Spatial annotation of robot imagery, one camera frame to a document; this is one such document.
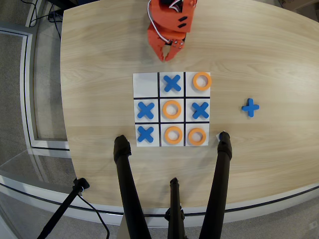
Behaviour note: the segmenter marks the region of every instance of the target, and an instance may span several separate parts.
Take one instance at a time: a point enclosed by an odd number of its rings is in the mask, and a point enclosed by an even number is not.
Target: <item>tic-tac-toe board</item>
[[[137,147],[208,145],[211,82],[208,72],[133,74]]]

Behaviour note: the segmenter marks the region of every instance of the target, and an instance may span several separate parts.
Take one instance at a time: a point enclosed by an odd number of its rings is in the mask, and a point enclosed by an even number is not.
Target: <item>blue x piece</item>
[[[140,132],[140,137],[138,138],[138,142],[142,142],[144,139],[146,139],[148,142],[153,142],[153,137],[151,136],[151,133],[154,131],[153,127],[149,127],[147,130],[145,130],[142,126],[138,128],[138,131]]]
[[[167,82],[167,85],[165,87],[165,92],[169,92],[172,88],[174,88],[177,91],[181,90],[181,87],[177,84],[177,82],[180,80],[180,76],[176,75],[173,79],[171,79],[169,76],[164,76],[164,80]]]
[[[208,103],[204,102],[199,106],[197,103],[193,103],[191,106],[196,110],[193,114],[194,119],[198,119],[198,117],[203,116],[205,119],[209,117],[208,113],[205,111],[208,107]]]
[[[141,108],[141,111],[138,114],[138,118],[142,118],[143,116],[147,116],[149,119],[153,119],[154,115],[151,112],[151,109],[154,108],[154,103],[149,103],[148,106],[144,105],[143,102],[139,102],[138,106]]]
[[[248,116],[252,118],[254,117],[254,111],[259,110],[259,105],[254,105],[254,100],[249,98],[248,105],[243,106],[241,109],[245,112],[248,112]]]

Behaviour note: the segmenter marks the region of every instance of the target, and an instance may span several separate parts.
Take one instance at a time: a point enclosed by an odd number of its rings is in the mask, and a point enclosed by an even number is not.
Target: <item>wooden table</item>
[[[61,45],[65,126],[91,203],[121,206],[114,139],[132,147],[142,207],[169,207],[177,177],[184,207],[206,206],[216,134],[233,146],[228,203],[319,181],[319,24],[250,0],[199,0],[185,48],[162,63],[148,44],[147,0],[101,0],[66,10]],[[210,71],[209,146],[137,148],[133,73]],[[241,112],[247,98],[260,110]]]

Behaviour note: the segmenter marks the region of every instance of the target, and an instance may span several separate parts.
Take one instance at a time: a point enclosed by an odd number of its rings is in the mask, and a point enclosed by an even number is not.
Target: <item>orange ring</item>
[[[198,85],[197,79],[198,79],[199,76],[204,76],[204,77],[207,78],[207,85],[206,86],[201,87],[201,86]],[[194,84],[196,89],[198,89],[200,91],[206,91],[211,86],[211,77],[206,72],[198,72],[193,78],[193,84]]]
[[[170,115],[169,113],[167,113],[167,107],[170,106],[170,105],[177,106],[177,113],[176,114]],[[163,113],[164,113],[165,117],[168,118],[168,119],[173,120],[173,119],[177,118],[180,115],[180,113],[181,113],[180,104],[177,101],[167,101],[164,104],[164,106],[163,106]]]
[[[195,133],[201,133],[202,137],[201,137],[201,140],[200,140],[200,141],[195,141],[195,140],[193,139],[193,135],[194,135]],[[200,145],[202,145],[202,144],[205,142],[205,140],[206,140],[206,133],[205,133],[205,131],[203,131],[201,128],[193,128],[193,129],[189,132],[189,134],[188,134],[188,140],[189,140],[189,142],[190,142],[192,145],[200,146]]]
[[[171,131],[176,131],[178,133],[178,139],[176,140],[172,140],[168,137],[169,132]],[[165,131],[165,139],[168,143],[170,144],[178,144],[183,138],[183,132],[181,131],[181,129],[179,127],[176,126],[172,126],[169,127],[166,131]]]

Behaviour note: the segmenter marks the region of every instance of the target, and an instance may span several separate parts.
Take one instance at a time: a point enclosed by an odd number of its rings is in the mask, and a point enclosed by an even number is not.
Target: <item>black pole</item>
[[[215,174],[199,239],[219,239],[223,227],[232,148],[228,133],[222,132],[219,138]]]
[[[117,137],[114,142],[114,161],[118,170],[122,203],[130,238],[151,239],[135,188],[129,155],[132,155],[130,143],[124,135]]]
[[[179,201],[179,184],[177,178],[170,181],[170,208],[165,213],[168,220],[168,239],[185,239],[184,212]]]
[[[74,180],[73,183],[75,185],[73,186],[72,192],[69,194],[69,196],[67,196],[67,198],[61,204],[58,210],[56,210],[56,212],[53,214],[53,216],[48,221],[48,223],[44,226],[42,232],[38,236],[38,239],[46,238],[51,233],[55,225],[58,223],[58,221],[63,216],[65,211],[68,209],[68,207],[73,202],[74,198],[78,195],[78,193],[83,192],[85,189],[90,187],[90,185],[84,178],[80,178],[79,180]]]

